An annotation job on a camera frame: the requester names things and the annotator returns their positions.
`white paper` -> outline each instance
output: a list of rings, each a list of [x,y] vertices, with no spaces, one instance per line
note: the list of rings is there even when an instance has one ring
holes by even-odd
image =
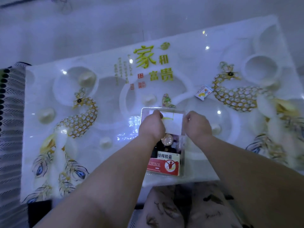
[[[162,112],[164,116],[162,121],[166,128],[166,133],[181,135],[181,127],[183,124],[183,114],[172,113],[172,112]]]

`leg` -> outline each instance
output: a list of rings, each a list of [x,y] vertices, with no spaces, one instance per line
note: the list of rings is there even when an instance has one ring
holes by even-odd
[[[184,219],[173,203],[175,186],[153,187],[136,227],[184,227]]]
[[[216,182],[196,183],[192,193],[189,228],[241,228]]]

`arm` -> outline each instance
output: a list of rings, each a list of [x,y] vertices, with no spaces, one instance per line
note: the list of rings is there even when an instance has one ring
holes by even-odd
[[[302,175],[215,138],[208,120],[194,111],[184,127],[254,227],[304,227]]]
[[[165,134],[161,117],[158,110],[146,117],[139,136],[99,165],[36,227],[126,227],[152,150]]]

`person's left hand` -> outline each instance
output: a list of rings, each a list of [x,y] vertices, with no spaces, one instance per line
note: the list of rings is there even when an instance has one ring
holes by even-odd
[[[165,126],[162,122],[163,115],[159,110],[154,110],[153,114],[147,116],[139,127],[138,135],[150,136],[155,144],[165,136]]]

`person's right hand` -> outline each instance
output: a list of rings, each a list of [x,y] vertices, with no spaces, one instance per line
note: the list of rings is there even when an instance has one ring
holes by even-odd
[[[196,143],[199,139],[212,137],[209,121],[205,116],[190,111],[183,119],[183,127],[188,137]]]

